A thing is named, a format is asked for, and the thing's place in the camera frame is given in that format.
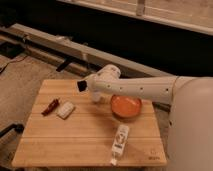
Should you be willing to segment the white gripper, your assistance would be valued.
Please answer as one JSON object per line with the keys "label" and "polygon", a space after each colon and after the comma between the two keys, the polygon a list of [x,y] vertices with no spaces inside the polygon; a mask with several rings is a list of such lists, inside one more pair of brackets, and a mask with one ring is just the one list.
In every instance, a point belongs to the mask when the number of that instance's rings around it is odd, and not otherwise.
{"label": "white gripper", "polygon": [[96,92],[96,88],[94,86],[94,83],[95,83],[95,75],[94,74],[90,74],[88,76],[86,76],[84,78],[84,81],[86,82],[87,84],[87,89],[91,92]]}

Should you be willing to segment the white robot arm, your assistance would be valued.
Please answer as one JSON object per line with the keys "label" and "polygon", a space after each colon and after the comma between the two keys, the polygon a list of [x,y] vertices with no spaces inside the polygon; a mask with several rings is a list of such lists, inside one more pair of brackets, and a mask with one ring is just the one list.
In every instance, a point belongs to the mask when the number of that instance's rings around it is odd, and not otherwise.
{"label": "white robot arm", "polygon": [[118,67],[107,65],[85,82],[92,92],[169,104],[166,171],[213,171],[213,77],[122,79]]}

